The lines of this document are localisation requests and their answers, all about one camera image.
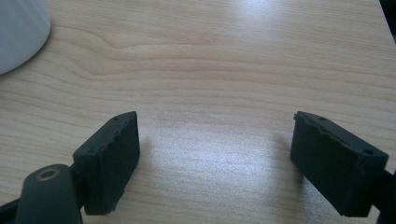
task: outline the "wood grain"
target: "wood grain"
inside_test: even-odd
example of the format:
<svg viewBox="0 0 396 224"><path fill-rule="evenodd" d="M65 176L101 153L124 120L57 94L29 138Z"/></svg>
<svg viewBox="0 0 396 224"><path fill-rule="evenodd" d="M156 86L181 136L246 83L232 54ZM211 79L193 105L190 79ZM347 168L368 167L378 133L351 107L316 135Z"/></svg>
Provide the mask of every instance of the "wood grain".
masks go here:
<svg viewBox="0 0 396 224"><path fill-rule="evenodd" d="M375 223L290 162L293 114L332 119L396 169L396 48L377 1L47 1L49 40L0 76L0 203L135 110L142 155L85 223Z"/></svg>

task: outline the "wooden table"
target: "wooden table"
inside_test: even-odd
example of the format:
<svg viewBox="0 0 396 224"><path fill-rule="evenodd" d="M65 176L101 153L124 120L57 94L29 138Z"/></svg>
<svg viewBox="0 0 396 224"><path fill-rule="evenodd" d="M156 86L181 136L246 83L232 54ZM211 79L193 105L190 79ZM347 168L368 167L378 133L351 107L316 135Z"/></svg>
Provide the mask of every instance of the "wooden table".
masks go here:
<svg viewBox="0 0 396 224"><path fill-rule="evenodd" d="M117 209L85 223L375 223L340 217L290 161L293 114L396 169L396 46L376 0L50 1L47 44L0 76L0 203L108 119L138 113Z"/></svg>

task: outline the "white mug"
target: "white mug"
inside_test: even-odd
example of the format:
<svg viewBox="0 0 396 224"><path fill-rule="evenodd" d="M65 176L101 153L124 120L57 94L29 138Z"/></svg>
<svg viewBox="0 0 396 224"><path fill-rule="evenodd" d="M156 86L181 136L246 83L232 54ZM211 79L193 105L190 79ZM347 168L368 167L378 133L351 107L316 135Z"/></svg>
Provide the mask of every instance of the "white mug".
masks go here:
<svg viewBox="0 0 396 224"><path fill-rule="evenodd" d="M0 75L29 60L50 33L42 0L0 0Z"/></svg>

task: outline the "black block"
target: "black block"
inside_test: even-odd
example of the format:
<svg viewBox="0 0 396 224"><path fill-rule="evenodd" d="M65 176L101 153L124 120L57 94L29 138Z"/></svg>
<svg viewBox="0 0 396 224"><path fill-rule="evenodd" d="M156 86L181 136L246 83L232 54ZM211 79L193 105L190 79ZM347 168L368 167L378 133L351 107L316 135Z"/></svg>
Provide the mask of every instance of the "black block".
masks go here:
<svg viewBox="0 0 396 224"><path fill-rule="evenodd" d="M74 169L87 182L87 215L115 209L140 155L135 112L109 120L74 154Z"/></svg>
<svg viewBox="0 0 396 224"><path fill-rule="evenodd" d="M291 160L342 216L367 217L388 155L328 119L294 119Z"/></svg>

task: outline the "black plastic part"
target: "black plastic part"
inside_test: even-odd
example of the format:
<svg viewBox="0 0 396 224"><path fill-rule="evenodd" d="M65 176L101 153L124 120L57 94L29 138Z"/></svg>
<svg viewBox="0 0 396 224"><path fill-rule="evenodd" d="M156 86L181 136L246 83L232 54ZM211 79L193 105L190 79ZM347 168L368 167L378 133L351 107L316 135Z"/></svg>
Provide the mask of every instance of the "black plastic part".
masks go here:
<svg viewBox="0 0 396 224"><path fill-rule="evenodd" d="M367 217L388 155L328 119L298 112L291 160L342 216Z"/></svg>
<svg viewBox="0 0 396 224"><path fill-rule="evenodd" d="M82 223L68 166L47 166L25 178L15 223Z"/></svg>
<svg viewBox="0 0 396 224"><path fill-rule="evenodd" d="M381 211L379 219L396 223L396 173L385 172L375 181L373 205Z"/></svg>
<svg viewBox="0 0 396 224"><path fill-rule="evenodd" d="M1 224L13 224L15 216L17 214L18 202L20 200L14 200L10 203L6 203L0 207L0 223Z"/></svg>
<svg viewBox="0 0 396 224"><path fill-rule="evenodd" d="M135 112L109 120L73 155L74 172L85 178L87 215L105 215L115 209L140 155Z"/></svg>

